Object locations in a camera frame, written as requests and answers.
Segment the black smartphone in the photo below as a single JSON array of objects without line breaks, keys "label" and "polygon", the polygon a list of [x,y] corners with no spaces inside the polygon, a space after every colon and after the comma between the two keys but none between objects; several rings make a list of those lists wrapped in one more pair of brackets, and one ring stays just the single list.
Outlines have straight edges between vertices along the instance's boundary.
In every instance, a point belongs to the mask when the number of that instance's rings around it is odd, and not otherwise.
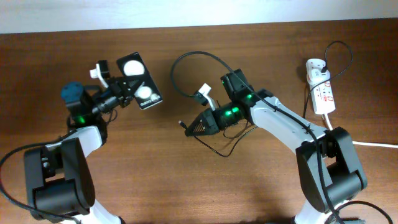
[{"label": "black smartphone", "polygon": [[146,110],[163,101],[160,90],[138,52],[121,57],[116,63],[129,82],[129,88],[140,109]]}]

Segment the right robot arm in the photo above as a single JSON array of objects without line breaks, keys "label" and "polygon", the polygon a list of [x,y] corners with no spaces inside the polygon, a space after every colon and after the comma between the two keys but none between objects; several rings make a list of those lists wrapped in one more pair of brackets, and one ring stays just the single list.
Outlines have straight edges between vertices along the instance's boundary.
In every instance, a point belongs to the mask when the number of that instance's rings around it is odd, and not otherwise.
[{"label": "right robot arm", "polygon": [[254,91],[242,70],[221,77],[230,103],[216,106],[203,85],[197,95],[210,107],[185,128],[186,136],[210,136],[242,119],[264,129],[296,156],[306,198],[293,223],[339,223],[338,210],[367,187],[368,180],[349,133],[312,124],[287,109],[271,92]]}]

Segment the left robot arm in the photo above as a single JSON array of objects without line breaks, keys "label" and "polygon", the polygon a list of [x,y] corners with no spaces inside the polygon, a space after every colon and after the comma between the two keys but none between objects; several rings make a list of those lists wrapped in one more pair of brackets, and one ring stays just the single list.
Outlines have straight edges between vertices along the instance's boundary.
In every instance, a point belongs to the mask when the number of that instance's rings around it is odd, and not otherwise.
[{"label": "left robot arm", "polygon": [[106,84],[104,90],[78,82],[65,85],[61,97],[70,112],[67,134],[24,153],[27,202],[36,220],[124,223],[97,201],[86,158],[106,143],[108,124],[102,115],[127,106],[142,81],[119,77]]}]

